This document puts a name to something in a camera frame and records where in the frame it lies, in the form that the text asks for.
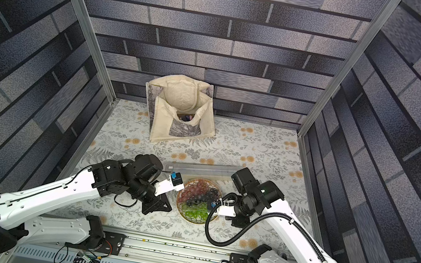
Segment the cream plastic wrap dispenser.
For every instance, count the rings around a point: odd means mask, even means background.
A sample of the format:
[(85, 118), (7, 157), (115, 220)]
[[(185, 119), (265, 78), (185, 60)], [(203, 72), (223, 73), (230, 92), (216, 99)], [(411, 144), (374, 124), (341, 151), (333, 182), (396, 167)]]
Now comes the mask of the cream plastic wrap dispenser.
[(165, 163), (165, 169), (169, 172), (179, 172), (182, 176), (194, 176), (200, 178), (215, 178), (216, 180), (230, 180), (232, 175), (241, 170), (241, 166), (223, 166), (209, 164), (192, 164), (192, 163)]

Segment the clear plastic wrap sheet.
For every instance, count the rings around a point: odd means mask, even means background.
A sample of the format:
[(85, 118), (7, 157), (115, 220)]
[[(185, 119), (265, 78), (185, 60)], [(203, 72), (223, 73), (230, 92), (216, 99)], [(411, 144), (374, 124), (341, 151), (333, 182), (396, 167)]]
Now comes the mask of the clear plastic wrap sheet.
[(178, 192), (170, 192), (168, 198), (176, 205), (180, 216), (192, 224), (204, 224), (215, 201), (235, 192), (231, 172), (185, 163), (173, 163), (166, 167), (169, 171), (180, 173), (185, 187)]

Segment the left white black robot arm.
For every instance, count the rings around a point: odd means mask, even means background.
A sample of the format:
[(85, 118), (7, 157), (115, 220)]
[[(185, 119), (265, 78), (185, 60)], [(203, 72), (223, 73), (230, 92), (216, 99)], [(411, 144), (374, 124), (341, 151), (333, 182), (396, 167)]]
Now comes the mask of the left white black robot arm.
[(46, 213), (80, 201), (128, 193), (142, 205), (142, 214), (170, 212), (167, 193), (184, 188), (179, 172), (170, 172), (165, 180), (161, 161), (152, 154), (133, 160), (105, 160), (79, 170), (75, 175), (24, 191), (0, 193), (0, 254), (19, 244), (61, 243), (69, 250), (90, 253), (106, 248), (115, 252), (102, 228), (101, 219), (47, 218)]

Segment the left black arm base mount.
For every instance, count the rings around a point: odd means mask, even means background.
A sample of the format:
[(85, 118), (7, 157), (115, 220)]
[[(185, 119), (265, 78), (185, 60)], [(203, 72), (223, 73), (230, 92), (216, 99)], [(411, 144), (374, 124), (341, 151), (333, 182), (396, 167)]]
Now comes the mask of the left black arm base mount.
[(65, 246), (75, 249), (92, 251), (93, 253), (103, 255), (115, 255), (120, 253), (122, 244), (126, 239), (126, 235), (113, 232), (92, 233), (89, 232), (88, 238), (78, 244), (66, 242)]

